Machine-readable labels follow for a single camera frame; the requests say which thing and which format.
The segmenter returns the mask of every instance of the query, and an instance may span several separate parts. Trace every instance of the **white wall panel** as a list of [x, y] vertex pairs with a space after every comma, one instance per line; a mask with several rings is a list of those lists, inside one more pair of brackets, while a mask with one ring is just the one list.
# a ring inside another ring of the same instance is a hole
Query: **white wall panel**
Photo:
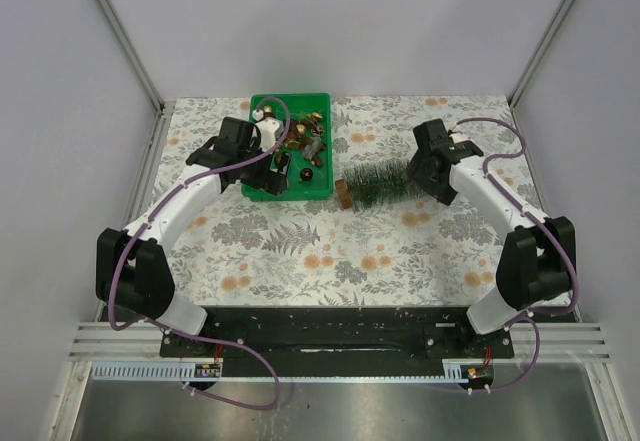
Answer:
[[505, 93], [560, 0], [111, 0], [166, 99]]
[[0, 438], [38, 439], [153, 113], [93, 0], [0, 0]]
[[640, 0], [577, 0], [518, 105], [553, 215], [576, 226], [580, 307], [640, 423]]

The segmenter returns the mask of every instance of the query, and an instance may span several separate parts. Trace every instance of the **floral pattern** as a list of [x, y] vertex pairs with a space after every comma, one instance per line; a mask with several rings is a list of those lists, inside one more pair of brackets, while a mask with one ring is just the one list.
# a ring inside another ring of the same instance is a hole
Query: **floral pattern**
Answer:
[[[247, 119], [249, 99], [182, 98], [176, 103], [153, 198], [224, 116]], [[334, 178], [345, 166], [409, 158], [412, 128], [471, 116], [512, 122], [503, 96], [359, 96], [333, 99]], [[489, 123], [460, 129], [486, 153], [514, 152], [516, 138]], [[539, 205], [523, 157], [492, 168]], [[443, 206], [425, 196], [367, 211], [324, 201], [252, 203], [240, 186], [205, 207], [176, 243], [177, 289], [203, 305], [466, 305], [495, 283], [502, 247], [462, 196]]]

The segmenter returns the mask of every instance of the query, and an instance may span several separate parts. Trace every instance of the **gray metal surface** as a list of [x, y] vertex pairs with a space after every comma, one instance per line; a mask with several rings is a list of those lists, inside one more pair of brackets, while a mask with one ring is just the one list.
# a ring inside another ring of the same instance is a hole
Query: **gray metal surface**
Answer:
[[[517, 372], [500, 367], [498, 383]], [[273, 394], [266, 384], [213, 389], [257, 403]], [[287, 385], [282, 406], [262, 413], [191, 397], [177, 383], [92, 380], [73, 439], [595, 441], [606, 435], [583, 369], [541, 365], [522, 386], [488, 396], [416, 385]]]

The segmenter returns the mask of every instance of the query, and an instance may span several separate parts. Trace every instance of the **green tray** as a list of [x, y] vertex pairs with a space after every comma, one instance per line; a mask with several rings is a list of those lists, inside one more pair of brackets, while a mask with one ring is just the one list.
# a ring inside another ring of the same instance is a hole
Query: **green tray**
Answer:
[[[302, 114], [320, 113], [324, 119], [324, 134], [322, 140], [327, 145], [327, 149], [320, 151], [318, 156], [324, 161], [321, 168], [313, 166], [311, 161], [302, 157], [299, 149], [281, 148], [292, 154], [291, 165], [289, 166], [289, 188], [280, 196], [265, 193], [260, 189], [253, 189], [249, 186], [242, 186], [242, 194], [251, 201], [305, 201], [308, 199], [327, 199], [333, 192], [333, 163], [331, 161], [331, 102], [327, 93], [309, 94], [257, 94], [251, 98], [251, 113], [262, 98], [275, 96], [280, 98], [289, 108], [291, 118], [297, 119]], [[276, 118], [285, 119], [284, 110], [277, 103], [272, 104], [275, 109]], [[311, 181], [300, 182], [300, 170], [311, 168], [313, 179]]]

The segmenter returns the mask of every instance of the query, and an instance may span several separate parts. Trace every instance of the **purple cable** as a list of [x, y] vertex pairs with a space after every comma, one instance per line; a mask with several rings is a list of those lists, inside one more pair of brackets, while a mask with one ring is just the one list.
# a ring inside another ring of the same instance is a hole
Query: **purple cable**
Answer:
[[[523, 208], [522, 203], [520, 203], [509, 192], [509, 190], [507, 190], [504, 186], [502, 186], [502, 184], [500, 184], [500, 182], [495, 178], [495, 176], [493, 176], [493, 174], [491, 174], [489, 172], [489, 163], [491, 161], [493, 161], [494, 159], [514, 159], [514, 158], [517, 158], [519, 156], [522, 156], [524, 154], [526, 148], [527, 148], [527, 144], [526, 144], [524, 138], [518, 132], [518, 130], [515, 129], [513, 126], [511, 126], [510, 124], [506, 123], [505, 121], [502, 121], [500, 119], [495, 119], [495, 118], [485, 118], [485, 117], [467, 118], [467, 119], [463, 119], [461, 121], [458, 121], [456, 123], [456, 125], [465, 124], [465, 123], [471, 123], [471, 122], [475, 122], [475, 121], [486, 121], [486, 122], [489, 122], [489, 123], [498, 124], [498, 125], [500, 125], [500, 126], [502, 126], [504, 128], [507, 128], [509, 131], [511, 131], [513, 134], [515, 134], [516, 137], [518, 138], [518, 140], [520, 141], [521, 148], [520, 148], [520, 151], [518, 151], [517, 153], [512, 153], [512, 154], [511, 153], [509, 153], [509, 154], [492, 154], [490, 156], [487, 156], [485, 158], [485, 160], [483, 161], [483, 163], [482, 163], [482, 172], [487, 177], [487, 179], [491, 182], [491, 184], [493, 184], [495, 186], [495, 188], [498, 191], [500, 191], [500, 193], [505, 198], [507, 198], [507, 200], [511, 204], [513, 204], [513, 206], [515, 206], [515, 208], [518, 211], [522, 211], [522, 208]], [[573, 291], [573, 293], [571, 295], [571, 302], [565, 308], [553, 308], [553, 307], [539, 306], [539, 307], [532, 308], [532, 311], [535, 311], [535, 312], [538, 312], [538, 313], [545, 313], [545, 314], [554, 314], [554, 315], [558, 315], [558, 316], [561, 316], [561, 315], [564, 315], [564, 314], [569, 314], [576, 307], [576, 304], [578, 303], [578, 297], [580, 295], [580, 285], [578, 283], [578, 274], [576, 273], [575, 267], [573, 266], [573, 263], [571, 262], [571, 259], [569, 258], [569, 255], [567, 254], [567, 252], [560, 245], [560, 243], [553, 236], [553, 234], [551, 234], [551, 232], [547, 229], [547, 227], [544, 225], [543, 221], [539, 220], [538, 218], [536, 218], [533, 214], [531, 214], [529, 212], [526, 212], [524, 214], [527, 217], [527, 219], [529, 219], [532, 223], [534, 223], [540, 229], [542, 234], [544, 234], [544, 236], [549, 240], [551, 245], [554, 247], [554, 249], [560, 255], [560, 258], [562, 259], [562, 262], [565, 264], [565, 266], [567, 267], [567, 271], [569, 272], [569, 278], [571, 279], [571, 289]]]
[[[291, 113], [289, 112], [289, 108], [284, 103], [284, 101], [282, 101], [280, 98], [276, 98], [276, 97], [273, 97], [273, 96], [268, 96], [268, 97], [263, 98], [262, 100], [260, 100], [258, 102], [258, 105], [256, 106], [256, 109], [260, 109], [262, 106], [265, 105], [265, 103], [268, 103], [268, 102], [276, 102], [276, 103], [280, 104], [280, 106], [284, 110], [285, 118], [286, 118], [284, 132], [282, 133], [280, 138], [278, 138], [278, 140], [276, 141], [276, 144], [274, 144], [272, 148], [268, 149], [267, 151], [265, 151], [262, 154], [259, 154], [258, 156], [255, 156], [255, 157], [253, 157], [251, 159], [248, 159], [246, 161], [242, 161], [240, 163], [232, 164], [230, 166], [224, 166], [222, 168], [210, 169], [209, 171], [205, 171], [204, 173], [196, 174], [195, 176], [192, 176], [192, 177], [186, 179], [183, 184], [180, 184], [180, 185], [176, 186], [169, 193], [167, 193], [164, 198], [162, 198], [162, 200], [158, 203], [158, 205], [149, 214], [149, 216], [147, 218], [148, 221], [149, 222], [153, 221], [156, 218], [156, 216], [158, 215], [158, 213], [160, 213], [160, 211], [162, 211], [162, 209], [167, 205], [167, 203], [176, 194], [178, 194], [182, 189], [187, 188], [191, 183], [193, 183], [193, 182], [195, 182], [195, 181], [197, 181], [199, 179], [205, 178], [207, 176], [212, 176], [214, 174], [224, 173], [225, 171], [230, 171], [232, 169], [242, 168], [242, 167], [248, 166], [250, 164], [256, 163], [256, 162], [260, 161], [261, 159], [266, 158], [271, 153], [273, 153], [276, 149], [278, 149], [280, 147], [280, 145], [284, 142], [285, 138], [287, 137], [287, 134], [289, 133], [289, 126], [291, 124]], [[129, 239], [129, 241], [125, 245], [124, 249], [122, 250], [122, 254], [120, 254], [120, 258], [118, 258], [118, 262], [116, 263], [116, 269], [113, 272], [113, 278], [111, 279], [111, 288], [109, 290], [109, 300], [107, 302], [107, 316], [109, 318], [109, 325], [115, 331], [122, 331], [124, 329], [127, 329], [132, 324], [137, 323], [138, 321], [144, 319], [144, 316], [138, 316], [138, 317], [135, 317], [134, 319], [132, 319], [130, 321], [127, 321], [126, 323], [118, 325], [116, 323], [116, 320], [115, 320], [116, 319], [115, 318], [115, 303], [116, 303], [116, 293], [117, 293], [117, 290], [118, 290], [118, 283], [120, 282], [120, 275], [122, 274], [122, 269], [124, 268], [124, 264], [126, 263], [127, 257], [129, 256], [129, 253], [131, 252], [131, 249], [135, 245], [136, 241], [140, 238], [140, 236], [142, 236], [142, 233], [147, 228], [149, 228], [149, 224], [142, 223], [140, 225], [140, 227], [138, 228], [138, 230], [131, 236], [131, 238]], [[157, 326], [157, 327], [159, 327], [161, 329], [170, 329], [170, 330], [172, 330], [169, 326], [165, 326], [162, 323], [158, 323], [157, 321], [149, 320], [149, 322], [152, 323], [154, 326]], [[276, 389], [276, 394], [275, 394], [275, 397], [274, 397], [273, 401], [270, 402], [269, 404], [264, 404], [264, 405], [261, 405], [261, 404], [257, 404], [257, 405], [247, 404], [247, 403], [243, 403], [241, 401], [235, 401], [233, 399], [225, 398], [223, 396], [218, 396], [216, 394], [206, 393], [204, 391], [196, 390], [195, 388], [192, 388], [192, 391], [191, 391], [192, 393], [198, 393], [198, 394], [201, 394], [202, 396], [205, 396], [207, 398], [215, 399], [217, 401], [223, 401], [225, 403], [232, 404], [232, 405], [238, 406], [240, 408], [254, 409], [254, 410], [259, 410], [259, 411], [269, 410], [269, 409], [272, 409], [272, 408], [274, 408], [274, 407], [276, 407], [278, 405], [278, 403], [280, 402], [280, 393], [281, 393], [280, 379], [278, 378], [278, 375], [276, 374], [275, 369], [273, 369], [273, 366], [271, 366], [271, 364], [269, 364], [269, 362], [265, 358], [263, 358], [260, 355], [260, 353], [258, 353], [257, 351], [249, 348], [248, 346], [244, 346], [242, 344], [239, 344], [239, 343], [236, 343], [236, 342], [233, 342], [233, 341], [226, 341], [224, 339], [215, 339], [215, 338], [205, 338], [203, 336], [196, 336], [196, 335], [184, 333], [184, 332], [178, 331], [178, 330], [172, 330], [172, 331], [175, 334], [177, 334], [178, 336], [182, 336], [184, 338], [192, 339], [194, 341], [200, 341], [200, 342], [212, 343], [212, 344], [222, 344], [222, 345], [225, 345], [225, 346], [231, 346], [233, 348], [237, 348], [237, 349], [241, 349], [243, 351], [246, 351], [247, 353], [249, 353], [252, 356], [254, 356], [258, 361], [260, 361], [269, 370], [269, 373], [273, 377], [273, 380], [274, 380], [274, 383], [275, 383], [275, 389]]]
[[153, 324], [154, 326], [157, 326], [160, 329], [170, 330], [172, 333], [177, 334], [178, 336], [182, 336], [183, 338], [192, 339], [194, 341], [200, 341], [202, 343], [222, 344], [224, 346], [231, 346], [232, 348], [238, 348], [238, 349], [241, 349], [243, 351], [246, 351], [247, 353], [249, 353], [253, 357], [255, 357], [258, 361], [260, 361], [265, 366], [265, 368], [267, 368], [269, 370], [269, 373], [273, 377], [273, 380], [274, 380], [274, 383], [275, 383], [275, 388], [276, 388], [276, 395], [275, 395], [273, 401], [271, 401], [268, 404], [262, 404], [262, 405], [261, 404], [257, 404], [257, 405], [256, 404], [247, 404], [247, 403], [243, 403], [241, 401], [235, 401], [233, 399], [225, 398], [223, 396], [218, 396], [217, 394], [207, 393], [205, 391], [200, 391], [200, 390], [198, 390], [196, 388], [193, 388], [193, 387], [191, 388], [191, 392], [192, 393], [201, 394], [202, 396], [205, 396], [207, 398], [215, 399], [217, 401], [223, 401], [223, 402], [228, 403], [228, 404], [233, 404], [234, 406], [238, 406], [239, 408], [253, 409], [253, 410], [257, 410], [257, 411], [267, 411], [269, 409], [275, 408], [278, 405], [278, 403], [280, 401], [280, 393], [281, 393], [280, 378], [278, 378], [278, 375], [276, 374], [275, 369], [273, 369], [273, 366], [271, 366], [271, 364], [269, 364], [269, 361], [264, 359], [262, 357], [262, 355], [260, 353], [258, 353], [257, 351], [251, 349], [248, 346], [244, 346], [243, 344], [238, 344], [238, 343], [233, 342], [233, 341], [226, 341], [224, 339], [215, 339], [215, 338], [205, 338], [204, 336], [196, 336], [196, 335], [193, 335], [193, 334], [185, 333], [183, 331], [172, 329], [169, 326], [165, 326], [164, 324], [158, 323], [157, 321], [154, 321], [152, 319], [150, 319], [149, 322], [151, 324]]
[[[521, 384], [525, 379], [527, 379], [531, 375], [531, 371], [533, 371], [534, 366], [538, 362], [538, 356], [540, 355], [540, 330], [538, 329], [538, 326], [536, 325], [535, 321], [533, 319], [529, 318], [526, 314], [521, 314], [518, 317], [514, 318], [513, 323], [515, 324], [515, 323], [518, 323], [520, 321], [525, 321], [525, 322], [531, 324], [531, 326], [533, 327], [533, 332], [534, 332], [535, 337], [536, 337], [535, 348], [534, 348], [534, 351], [533, 351], [533, 357], [531, 358], [531, 362], [525, 368], [525, 370], [522, 372], [522, 374], [520, 374], [520, 376], [518, 376], [513, 381], [510, 381], [507, 384], [504, 384], [502, 386], [497, 386], [495, 388], [490, 388], [491, 389], [490, 391], [486, 391], [486, 390], [482, 391], [480, 389], [475, 389], [475, 390], [472, 391], [472, 394], [491, 394], [491, 393], [504, 392], [504, 391], [507, 391], [508, 389], [514, 388], [517, 385]], [[460, 391], [458, 389], [456, 389], [456, 390], [443, 389], [443, 388], [438, 388], [438, 387], [430, 386], [430, 385], [425, 385], [425, 387], [428, 388], [431, 391], [437, 391], [439, 393], [465, 394], [465, 392]]]

